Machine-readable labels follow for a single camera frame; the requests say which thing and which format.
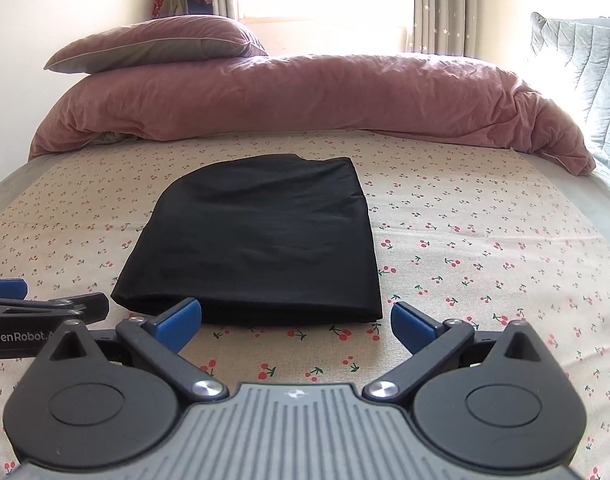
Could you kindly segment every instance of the duvet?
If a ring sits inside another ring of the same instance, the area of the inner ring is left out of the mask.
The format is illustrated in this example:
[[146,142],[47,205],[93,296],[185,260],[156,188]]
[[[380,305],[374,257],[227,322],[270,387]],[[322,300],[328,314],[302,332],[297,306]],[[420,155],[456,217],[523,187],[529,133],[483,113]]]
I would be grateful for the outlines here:
[[330,129],[536,153],[574,175],[595,167],[570,116],[514,73],[422,54],[259,56],[97,73],[54,105],[30,158],[108,134],[178,140]]

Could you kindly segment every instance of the gray bed sheet edge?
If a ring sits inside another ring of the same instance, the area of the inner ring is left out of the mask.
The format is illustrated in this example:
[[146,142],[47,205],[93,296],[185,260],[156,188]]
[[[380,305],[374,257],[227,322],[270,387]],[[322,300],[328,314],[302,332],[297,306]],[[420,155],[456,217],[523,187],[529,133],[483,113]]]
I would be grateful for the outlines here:
[[[42,155],[0,183],[0,213],[37,181],[55,164],[71,156],[71,153]],[[597,167],[589,176],[572,176],[563,168],[536,155],[521,153],[592,222],[610,244],[610,170],[597,161]]]
[[0,214],[17,196],[37,181],[45,171],[70,155],[71,153],[50,153],[49,155],[39,156],[22,165],[2,180],[0,182]]

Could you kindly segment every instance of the metal screw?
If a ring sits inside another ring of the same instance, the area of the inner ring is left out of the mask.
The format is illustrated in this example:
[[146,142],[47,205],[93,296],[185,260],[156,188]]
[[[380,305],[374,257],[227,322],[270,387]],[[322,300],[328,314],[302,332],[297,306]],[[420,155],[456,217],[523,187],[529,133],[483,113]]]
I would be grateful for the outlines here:
[[225,387],[218,381],[205,380],[192,384],[192,393],[201,399],[212,399],[223,393]]
[[394,397],[399,391],[399,386],[390,381],[374,381],[367,386],[367,393],[370,394],[370,396],[378,397],[379,399]]

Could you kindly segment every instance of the folded black fabric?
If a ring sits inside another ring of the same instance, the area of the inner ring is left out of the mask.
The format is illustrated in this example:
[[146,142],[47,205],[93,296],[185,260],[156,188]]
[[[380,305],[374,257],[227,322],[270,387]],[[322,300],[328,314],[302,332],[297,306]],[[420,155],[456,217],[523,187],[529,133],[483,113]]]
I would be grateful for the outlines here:
[[160,314],[200,300],[206,323],[367,322],[381,295],[367,202],[349,158],[218,162],[161,195],[114,287]]

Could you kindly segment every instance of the pillow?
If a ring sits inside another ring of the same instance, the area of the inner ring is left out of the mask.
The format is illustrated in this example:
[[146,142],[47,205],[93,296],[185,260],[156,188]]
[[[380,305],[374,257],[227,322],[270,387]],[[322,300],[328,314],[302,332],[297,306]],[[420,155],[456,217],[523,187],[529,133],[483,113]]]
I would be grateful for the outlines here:
[[242,23],[223,16],[193,14],[92,34],[61,48],[44,70],[93,74],[154,63],[268,55]]
[[550,20],[534,12],[531,25],[527,79],[573,116],[589,151],[610,168],[610,18]]

